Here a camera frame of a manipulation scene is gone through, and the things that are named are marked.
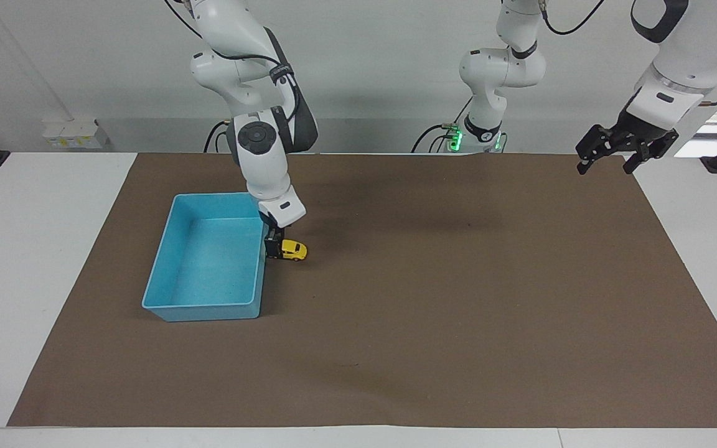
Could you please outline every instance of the green indicator light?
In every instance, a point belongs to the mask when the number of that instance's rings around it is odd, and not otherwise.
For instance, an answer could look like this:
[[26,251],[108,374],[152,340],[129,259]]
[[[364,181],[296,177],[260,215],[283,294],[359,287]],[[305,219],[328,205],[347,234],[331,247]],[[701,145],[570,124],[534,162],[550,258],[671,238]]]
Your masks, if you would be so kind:
[[454,136],[452,136],[452,142],[450,142],[450,151],[458,152],[461,150],[461,140],[464,139],[464,133],[461,130],[456,130]]

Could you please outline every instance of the blue bin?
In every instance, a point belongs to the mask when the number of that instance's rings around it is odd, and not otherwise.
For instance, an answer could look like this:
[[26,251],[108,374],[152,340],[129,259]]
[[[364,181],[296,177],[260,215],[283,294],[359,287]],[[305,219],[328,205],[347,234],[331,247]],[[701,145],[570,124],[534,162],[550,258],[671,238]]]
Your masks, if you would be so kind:
[[267,230],[248,193],[176,196],[143,308],[168,322],[259,317]]

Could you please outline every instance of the white robotic arm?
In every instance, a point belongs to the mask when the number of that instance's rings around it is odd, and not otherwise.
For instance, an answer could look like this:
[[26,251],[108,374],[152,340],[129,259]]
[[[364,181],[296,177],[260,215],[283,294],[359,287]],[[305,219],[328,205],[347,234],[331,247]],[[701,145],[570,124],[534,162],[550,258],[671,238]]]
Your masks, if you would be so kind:
[[461,123],[463,146],[483,151],[493,145],[507,107],[499,88],[530,87],[543,79],[540,24],[539,0],[503,0],[497,34],[508,48],[473,50],[461,60],[461,79],[472,89],[472,107]]
[[[239,0],[183,3],[212,48],[193,56],[191,71],[200,85],[228,104],[233,115],[228,146],[248,192],[258,200],[268,224],[290,226],[306,208],[291,185],[286,155],[311,148],[317,127],[284,51],[273,32],[259,25]],[[265,77],[279,88],[284,104],[264,108],[258,91],[245,84]]]
[[660,44],[660,53],[635,85],[617,124],[595,125],[577,145],[581,174],[619,151],[635,151],[625,164],[630,174],[643,162],[660,159],[679,137],[674,127],[717,86],[717,0],[662,0],[665,12],[648,28],[639,9],[647,11],[655,2],[660,0],[635,0],[632,23]]

